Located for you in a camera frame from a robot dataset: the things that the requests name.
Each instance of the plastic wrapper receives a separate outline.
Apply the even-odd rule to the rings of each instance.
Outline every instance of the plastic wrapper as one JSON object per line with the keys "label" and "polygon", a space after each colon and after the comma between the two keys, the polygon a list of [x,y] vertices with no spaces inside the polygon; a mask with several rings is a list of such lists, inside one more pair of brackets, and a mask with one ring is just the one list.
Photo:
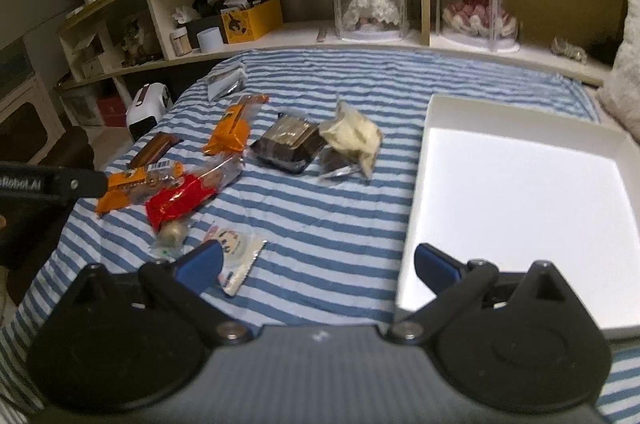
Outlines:
{"label": "plastic wrapper", "polygon": [[154,137],[145,144],[135,157],[133,157],[127,168],[135,169],[141,166],[149,166],[158,162],[165,153],[173,146],[182,142],[182,139],[176,137],[173,133],[163,133],[159,131]]}
{"label": "plastic wrapper", "polygon": [[205,77],[209,102],[216,102],[222,97],[244,90],[247,74],[242,63],[231,68],[214,67]]}
{"label": "plastic wrapper", "polygon": [[209,228],[203,242],[208,240],[217,240],[222,245],[224,261],[218,282],[225,294],[235,296],[267,242],[218,226]]}
{"label": "plastic wrapper", "polygon": [[268,100],[269,97],[265,95],[242,96],[238,102],[230,105],[203,146],[203,153],[242,152],[249,138],[251,124]]}
{"label": "plastic wrapper", "polygon": [[146,202],[146,216],[159,230],[162,224],[191,213],[204,200],[217,195],[235,180],[244,163],[239,154],[220,154],[207,165],[185,172],[179,181],[155,194]]}
{"label": "plastic wrapper", "polygon": [[359,166],[338,153],[335,149],[325,147],[319,155],[319,179],[335,179],[357,173]]}
{"label": "plastic wrapper", "polygon": [[383,134],[356,108],[338,100],[333,120],[319,125],[320,135],[347,160],[358,163],[367,179],[373,176]]}
{"label": "plastic wrapper", "polygon": [[165,186],[182,176],[182,163],[162,159],[155,164],[114,173],[108,178],[108,188],[98,200],[95,212],[105,214],[131,204],[142,204]]}
{"label": "plastic wrapper", "polygon": [[322,149],[325,142],[318,125],[301,117],[281,114],[251,149],[255,155],[277,168],[301,173]]}
{"label": "plastic wrapper", "polygon": [[187,234],[189,221],[186,218],[162,224],[151,245],[152,254],[158,258],[179,258],[182,256],[182,246]]}

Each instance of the doll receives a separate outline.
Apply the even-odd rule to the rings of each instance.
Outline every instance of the doll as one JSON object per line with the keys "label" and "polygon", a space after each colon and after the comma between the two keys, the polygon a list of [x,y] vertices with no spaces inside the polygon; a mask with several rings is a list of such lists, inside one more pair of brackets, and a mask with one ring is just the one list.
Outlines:
{"label": "doll", "polygon": [[345,29],[380,32],[397,27],[400,11],[393,0],[351,0],[342,16]]}
{"label": "doll", "polygon": [[[468,36],[490,35],[491,0],[461,0],[451,3],[442,12],[444,23],[457,32]],[[497,37],[508,38],[516,32],[516,19],[498,6],[495,19]]]}

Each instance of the bed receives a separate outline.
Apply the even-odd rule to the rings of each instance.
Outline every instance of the bed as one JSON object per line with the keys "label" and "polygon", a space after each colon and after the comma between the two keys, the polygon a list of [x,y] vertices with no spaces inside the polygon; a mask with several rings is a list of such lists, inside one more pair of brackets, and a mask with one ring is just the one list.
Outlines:
{"label": "bed", "polygon": [[[248,92],[270,96],[252,129],[259,137],[283,108],[315,120],[332,118],[337,97],[379,125],[385,139],[372,181],[358,177],[327,184],[312,163],[300,176],[268,168],[249,156],[238,182],[192,218],[186,250],[209,226],[247,231],[268,241],[234,298],[209,288],[206,301],[252,329],[265,324],[388,324],[412,193],[424,114],[432,94],[499,100],[598,121],[581,86],[557,74],[450,58],[432,52],[291,49],[248,51],[221,65],[243,62]],[[235,96],[212,105],[198,81],[133,149],[108,166],[127,162],[156,131],[184,142],[168,157],[187,165],[204,162],[200,149]],[[25,410],[41,402],[25,372],[28,346],[82,267],[104,263],[112,272],[133,271],[152,259],[153,230],[143,207],[98,219],[94,200],[80,200],[60,245],[40,271],[15,319],[0,332],[2,392]],[[616,356],[598,402],[612,421],[640,421],[640,350]],[[9,407],[8,422],[20,422]]]}

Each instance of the white tray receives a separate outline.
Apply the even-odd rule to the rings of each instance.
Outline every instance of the white tray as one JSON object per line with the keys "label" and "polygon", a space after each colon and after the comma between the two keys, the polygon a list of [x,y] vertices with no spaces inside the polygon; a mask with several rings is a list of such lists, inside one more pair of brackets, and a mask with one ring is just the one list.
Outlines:
{"label": "white tray", "polygon": [[503,271],[551,260],[608,338],[640,334],[640,150],[576,118],[434,96],[400,270],[398,316],[434,295],[416,276],[428,242]]}

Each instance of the white appliance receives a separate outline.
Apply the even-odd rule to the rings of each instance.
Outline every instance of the white appliance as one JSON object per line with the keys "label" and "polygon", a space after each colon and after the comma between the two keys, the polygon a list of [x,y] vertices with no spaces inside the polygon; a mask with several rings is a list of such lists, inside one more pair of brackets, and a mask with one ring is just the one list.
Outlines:
{"label": "white appliance", "polygon": [[173,105],[164,84],[147,83],[140,88],[127,110],[127,128],[133,140],[148,133]]}

